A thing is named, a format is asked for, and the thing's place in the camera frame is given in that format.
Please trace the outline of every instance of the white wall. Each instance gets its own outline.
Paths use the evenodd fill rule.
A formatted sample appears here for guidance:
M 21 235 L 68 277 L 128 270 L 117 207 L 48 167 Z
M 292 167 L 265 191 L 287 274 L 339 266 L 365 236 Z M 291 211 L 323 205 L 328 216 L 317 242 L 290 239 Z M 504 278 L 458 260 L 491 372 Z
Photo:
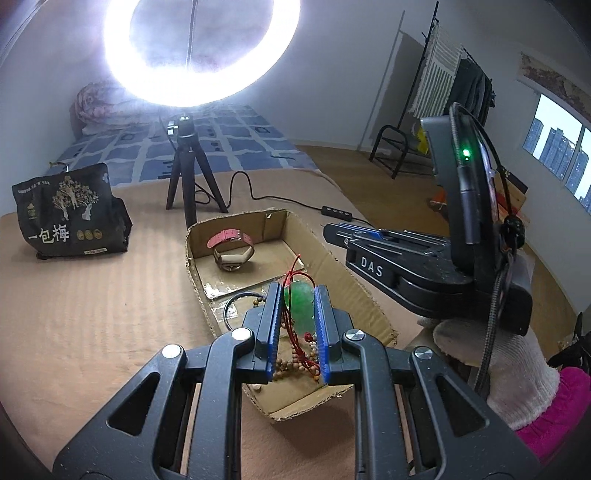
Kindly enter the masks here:
M 103 0 L 51 0 L 0 67 L 0 215 L 15 210 L 11 186 L 43 174 L 74 140 L 69 107 L 96 80 Z
M 581 88 L 588 87 L 582 80 L 577 81 L 579 75 L 559 61 L 529 46 L 499 37 L 491 45 L 486 68 L 494 79 L 497 99 L 486 130 L 505 166 L 529 187 L 523 207 L 523 213 L 531 221 L 527 228 L 528 243 L 552 272 L 574 310 L 581 312 L 591 301 L 588 288 L 591 283 L 591 216 L 561 181 L 522 148 L 540 94 L 517 80 L 521 52 L 530 53 L 573 79 Z M 581 64 L 586 67 L 591 60 L 582 59 Z
M 251 104 L 292 140 L 355 148 L 401 15 L 401 1 L 302 0 L 288 50 L 232 100 Z
M 421 32 L 427 33 L 434 3 L 402 3 L 401 29 L 421 45 Z M 437 16 L 441 26 L 493 79 L 496 108 L 490 110 L 486 130 L 504 165 L 530 187 L 523 209 L 531 220 L 528 243 L 553 273 L 575 311 L 582 311 L 591 301 L 587 289 L 591 281 L 591 217 L 551 172 L 522 149 L 539 93 L 517 81 L 517 68 L 523 51 L 591 92 L 588 52 L 568 23 L 544 0 L 442 0 Z M 392 59 L 396 72 L 375 115 L 369 140 L 381 125 L 398 121 L 404 104 L 400 95 L 408 91 L 419 55 L 413 47 L 410 54 L 399 50 Z
M 398 123 L 423 52 L 425 45 L 423 34 L 428 34 L 435 4 L 436 0 L 421 2 L 402 0 L 400 2 L 404 8 L 404 17 L 400 25 L 403 34 L 397 37 L 394 46 L 395 54 L 389 63 L 383 95 L 372 117 L 371 127 L 363 139 L 362 146 L 366 149 L 373 146 L 381 126 L 385 124 L 396 126 Z M 483 31 L 474 12 L 466 8 L 463 0 L 440 0 L 437 18 L 441 28 L 444 28 L 452 38 L 474 57 L 481 56 L 484 50 L 483 44 L 489 34 Z M 417 124 L 418 120 L 407 114 L 402 123 L 402 130 L 410 131 L 410 125 L 413 122 Z
M 523 213 L 527 241 L 552 272 L 574 310 L 591 301 L 591 217 L 538 160 L 522 149 L 539 93 L 519 82 L 521 52 L 532 55 L 591 93 L 591 58 L 568 23 L 543 0 L 467 2 L 489 41 L 479 62 L 497 93 L 486 130 L 504 165 L 529 187 Z

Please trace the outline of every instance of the towel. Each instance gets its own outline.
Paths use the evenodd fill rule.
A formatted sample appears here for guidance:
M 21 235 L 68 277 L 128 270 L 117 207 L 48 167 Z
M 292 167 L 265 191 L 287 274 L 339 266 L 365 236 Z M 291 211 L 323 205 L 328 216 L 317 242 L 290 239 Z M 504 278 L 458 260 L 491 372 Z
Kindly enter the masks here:
M 417 118 L 439 116 L 443 113 L 461 57 L 462 45 L 455 43 L 439 23 L 436 23 L 410 113 Z

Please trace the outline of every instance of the hanging clothes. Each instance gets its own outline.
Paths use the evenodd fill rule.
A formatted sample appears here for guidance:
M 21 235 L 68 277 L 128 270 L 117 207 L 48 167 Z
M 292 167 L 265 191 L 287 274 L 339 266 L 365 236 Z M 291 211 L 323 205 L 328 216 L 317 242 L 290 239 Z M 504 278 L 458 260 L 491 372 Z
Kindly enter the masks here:
M 449 110 L 452 103 L 458 102 L 472 115 L 479 118 L 485 103 L 487 81 L 489 81 L 488 78 L 476 63 L 469 59 L 460 61 L 447 101 L 446 111 Z
M 493 94 L 494 94 L 494 91 L 492 90 L 492 80 L 486 79 L 484 100 L 482 102 L 482 107 L 480 108 L 480 113 L 477 117 L 478 121 L 480 122 L 480 124 L 483 127 L 484 127 L 484 125 L 486 123 L 486 119 L 488 117 L 488 110 L 494 106 Z
M 409 113 L 416 118 L 441 115 L 449 98 L 462 46 L 436 23 L 427 47 L 425 68 Z

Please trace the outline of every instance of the watch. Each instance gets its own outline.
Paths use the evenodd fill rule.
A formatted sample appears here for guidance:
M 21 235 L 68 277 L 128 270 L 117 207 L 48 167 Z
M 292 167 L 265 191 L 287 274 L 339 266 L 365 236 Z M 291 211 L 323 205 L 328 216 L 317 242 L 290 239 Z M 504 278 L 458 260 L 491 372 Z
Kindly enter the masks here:
M 248 249 L 242 254 L 224 254 L 220 253 L 217 248 L 227 242 L 240 242 L 248 245 Z M 248 262 L 255 253 L 255 247 L 252 239 L 245 233 L 238 229 L 229 228 L 222 230 L 207 242 L 207 248 L 213 251 L 213 257 L 216 260 L 217 266 L 222 270 L 229 272 L 238 270 L 246 262 Z

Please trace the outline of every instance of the tripod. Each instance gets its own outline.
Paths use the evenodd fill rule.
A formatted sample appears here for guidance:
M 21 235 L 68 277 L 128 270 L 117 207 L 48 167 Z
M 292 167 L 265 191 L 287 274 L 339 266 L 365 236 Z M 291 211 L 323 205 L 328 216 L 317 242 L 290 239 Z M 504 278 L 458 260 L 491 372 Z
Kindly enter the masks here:
M 215 177 L 213 176 L 212 168 L 209 165 L 209 160 L 205 152 L 199 144 L 199 136 L 195 131 L 195 124 L 190 115 L 183 115 L 178 120 L 178 125 L 174 128 L 177 130 L 177 151 L 174 154 L 173 168 L 168 184 L 168 196 L 166 198 L 166 209 L 170 210 L 173 207 L 174 196 L 177 193 L 178 178 L 182 178 L 183 182 L 183 205 L 185 212 L 185 223 L 187 228 L 197 223 L 197 207 L 195 204 L 195 160 L 199 164 L 199 168 L 203 172 L 205 181 L 212 191 L 212 196 L 215 199 L 217 206 L 222 213 L 227 213 L 228 209 L 223 200 L 220 189 L 217 186 Z

